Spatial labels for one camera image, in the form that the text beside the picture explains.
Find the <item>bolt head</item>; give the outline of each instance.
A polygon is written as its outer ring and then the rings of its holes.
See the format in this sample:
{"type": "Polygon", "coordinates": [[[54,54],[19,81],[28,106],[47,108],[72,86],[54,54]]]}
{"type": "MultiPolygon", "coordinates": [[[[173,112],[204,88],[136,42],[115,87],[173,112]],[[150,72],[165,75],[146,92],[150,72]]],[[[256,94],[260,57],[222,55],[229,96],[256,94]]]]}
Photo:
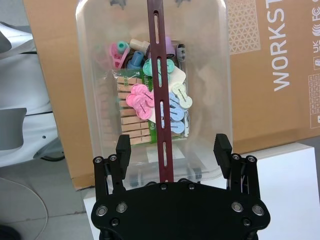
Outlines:
{"type": "Polygon", "coordinates": [[[124,202],[120,202],[117,206],[116,206],[116,211],[118,213],[124,213],[126,210],[128,209],[128,205],[125,204],[124,202]]]}
{"type": "Polygon", "coordinates": [[[101,158],[101,157],[98,157],[98,158],[96,158],[96,159],[94,160],[94,162],[95,162],[96,164],[101,163],[101,161],[102,161],[102,158],[101,158]]]}
{"type": "Polygon", "coordinates": [[[244,207],[236,201],[231,204],[231,208],[237,213],[241,213],[244,210],[244,207]]]}
{"type": "Polygon", "coordinates": [[[160,185],[160,189],[161,190],[166,190],[168,188],[168,186],[166,184],[161,184],[160,185]]]}
{"type": "Polygon", "coordinates": [[[115,160],[117,160],[117,156],[113,155],[110,157],[110,161],[115,161],[115,160]]]}
{"type": "Polygon", "coordinates": [[[233,155],[232,158],[233,158],[234,160],[239,160],[239,159],[240,159],[240,157],[239,157],[238,155],[233,155]]]}
{"type": "Polygon", "coordinates": [[[194,189],[196,188],[196,186],[195,186],[193,183],[190,183],[189,186],[188,186],[188,188],[189,188],[190,190],[194,190],[194,189]]]}
{"type": "Polygon", "coordinates": [[[106,206],[99,206],[96,211],[95,211],[95,214],[99,217],[102,217],[104,215],[106,215],[108,209],[106,206]]]}
{"type": "Polygon", "coordinates": [[[118,218],[114,218],[111,220],[111,226],[112,227],[116,227],[119,225],[119,219],[118,218]]]}
{"type": "Polygon", "coordinates": [[[245,227],[250,227],[250,226],[251,226],[251,221],[250,221],[250,219],[248,219],[248,218],[246,218],[246,217],[242,220],[242,223],[243,223],[243,225],[244,225],[245,227]]]}
{"type": "Polygon", "coordinates": [[[258,215],[258,216],[263,216],[265,214],[265,211],[262,207],[260,207],[259,205],[254,205],[252,207],[252,211],[254,212],[254,214],[258,215]]]}
{"type": "Polygon", "coordinates": [[[249,162],[254,163],[256,159],[253,156],[248,157],[249,162]]]}

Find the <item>clear plastic cover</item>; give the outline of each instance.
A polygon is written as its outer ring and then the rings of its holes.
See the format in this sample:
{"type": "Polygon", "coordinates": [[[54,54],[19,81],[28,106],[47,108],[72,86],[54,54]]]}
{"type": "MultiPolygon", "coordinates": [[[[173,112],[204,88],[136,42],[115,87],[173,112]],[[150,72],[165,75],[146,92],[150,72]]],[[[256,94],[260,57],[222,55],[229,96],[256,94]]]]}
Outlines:
{"type": "MultiPolygon", "coordinates": [[[[224,0],[163,0],[163,7],[165,35],[172,39],[174,48],[178,44],[185,46],[184,84],[193,102],[188,109],[189,133],[178,137],[172,134],[174,180],[213,179],[221,175],[213,153],[216,133],[227,134],[232,140],[226,5],[224,0]]],[[[137,116],[125,118],[132,110],[122,97],[130,94],[122,91],[128,84],[139,84],[141,80],[145,83],[146,77],[141,69],[115,68],[110,56],[113,43],[129,43],[132,39],[149,42],[147,0],[81,0],[76,23],[94,156],[107,158],[115,153],[119,136],[139,126],[134,136],[130,135],[132,153],[124,185],[138,187],[158,182],[152,122],[137,120],[137,116]]]]}

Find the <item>geometric pattern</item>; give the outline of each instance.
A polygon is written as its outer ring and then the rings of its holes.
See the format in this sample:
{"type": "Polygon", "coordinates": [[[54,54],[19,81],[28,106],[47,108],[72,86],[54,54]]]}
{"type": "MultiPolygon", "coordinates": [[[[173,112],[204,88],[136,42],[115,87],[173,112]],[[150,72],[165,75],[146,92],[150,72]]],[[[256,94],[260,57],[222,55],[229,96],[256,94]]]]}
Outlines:
{"type": "Polygon", "coordinates": [[[255,0],[226,0],[226,3],[228,6],[230,54],[260,50],[255,0]]]}

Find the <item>red metal bar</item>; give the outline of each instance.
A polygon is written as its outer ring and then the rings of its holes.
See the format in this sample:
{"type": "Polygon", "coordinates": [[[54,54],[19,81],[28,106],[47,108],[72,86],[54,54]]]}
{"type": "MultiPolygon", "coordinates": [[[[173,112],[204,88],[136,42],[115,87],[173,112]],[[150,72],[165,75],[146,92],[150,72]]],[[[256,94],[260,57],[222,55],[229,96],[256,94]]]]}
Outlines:
{"type": "Polygon", "coordinates": [[[155,125],[158,147],[158,162],[160,182],[174,181],[174,166],[172,156],[170,109],[169,109],[169,91],[168,91],[168,71],[167,71],[167,54],[166,54],[166,33],[163,0],[147,0],[149,34],[150,34],[150,51],[152,61],[152,77],[155,107],[155,125]],[[155,16],[158,23],[156,32],[155,16]],[[161,62],[161,79],[162,86],[159,86],[158,77],[158,59],[161,62]],[[163,103],[164,128],[162,128],[160,103],[163,103]],[[164,143],[166,146],[166,166],[164,159],[164,143]]]}

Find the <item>cardboard box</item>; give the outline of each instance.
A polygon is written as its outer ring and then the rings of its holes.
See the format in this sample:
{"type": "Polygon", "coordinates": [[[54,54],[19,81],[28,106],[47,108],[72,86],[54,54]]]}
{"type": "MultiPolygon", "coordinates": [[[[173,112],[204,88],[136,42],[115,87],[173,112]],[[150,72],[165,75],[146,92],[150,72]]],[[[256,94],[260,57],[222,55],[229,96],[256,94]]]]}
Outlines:
{"type": "MultiPolygon", "coordinates": [[[[94,185],[94,171],[77,3],[24,0],[70,175],[81,189],[94,185]]],[[[320,0],[228,0],[227,5],[234,150],[320,135],[320,0]]]]}

